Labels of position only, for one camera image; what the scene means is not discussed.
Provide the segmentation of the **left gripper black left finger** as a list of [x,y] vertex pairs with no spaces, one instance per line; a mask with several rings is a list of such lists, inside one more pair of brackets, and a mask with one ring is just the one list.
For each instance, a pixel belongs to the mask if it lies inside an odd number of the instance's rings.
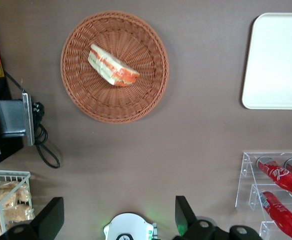
[[40,240],[54,240],[63,224],[63,197],[54,197],[32,220],[32,228]]

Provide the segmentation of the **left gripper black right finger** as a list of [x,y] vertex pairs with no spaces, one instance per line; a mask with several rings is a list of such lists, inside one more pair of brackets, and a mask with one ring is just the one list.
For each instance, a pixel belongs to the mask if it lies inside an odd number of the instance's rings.
[[185,196],[178,195],[175,198],[175,223],[180,236],[197,221],[197,217],[189,205]]

